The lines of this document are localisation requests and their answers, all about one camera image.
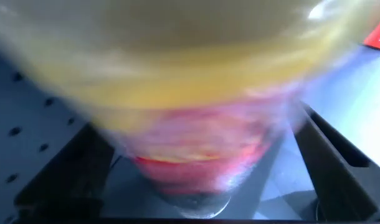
glass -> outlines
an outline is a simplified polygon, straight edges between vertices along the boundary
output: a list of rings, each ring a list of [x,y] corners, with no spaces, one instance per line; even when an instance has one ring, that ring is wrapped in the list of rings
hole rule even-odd
[[[211,218],[308,75],[378,20],[380,0],[0,0],[0,50],[120,142],[185,217]]]

yellow liquid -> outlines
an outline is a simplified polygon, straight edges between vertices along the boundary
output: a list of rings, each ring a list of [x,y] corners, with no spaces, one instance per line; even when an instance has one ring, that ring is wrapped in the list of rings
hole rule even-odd
[[[0,36],[18,63],[73,101],[125,110],[95,114],[126,130],[145,119],[131,111],[213,105],[305,78],[375,25],[380,1],[75,0],[50,12],[37,5],[54,1],[11,2]]]

metal grid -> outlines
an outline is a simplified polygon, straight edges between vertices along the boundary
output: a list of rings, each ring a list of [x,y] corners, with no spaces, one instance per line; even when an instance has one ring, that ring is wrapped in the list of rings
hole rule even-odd
[[[14,197],[84,124],[0,57],[0,223],[17,217]]]

glass base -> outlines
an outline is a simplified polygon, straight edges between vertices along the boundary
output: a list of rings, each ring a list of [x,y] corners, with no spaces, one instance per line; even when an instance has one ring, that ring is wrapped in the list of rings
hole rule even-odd
[[[186,209],[186,208],[181,208],[181,207],[175,207],[175,208],[184,218],[210,219],[220,214],[226,208],[229,202],[230,202],[230,197],[226,203],[220,204],[220,205],[209,205],[209,206],[202,207],[199,209]]]

gray surface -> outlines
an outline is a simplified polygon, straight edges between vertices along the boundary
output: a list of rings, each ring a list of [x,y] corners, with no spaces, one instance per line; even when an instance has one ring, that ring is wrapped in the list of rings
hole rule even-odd
[[[16,217],[16,194],[84,125],[57,99],[45,107],[49,96],[25,78],[13,82],[15,72],[0,58],[0,223]],[[75,118],[75,122],[67,125],[70,118]],[[22,128],[21,133],[9,136],[10,129],[16,126]],[[42,144],[49,147],[39,152]],[[18,178],[6,183],[11,174],[18,174]]]
[[[380,51],[360,47],[305,101],[380,166]]]

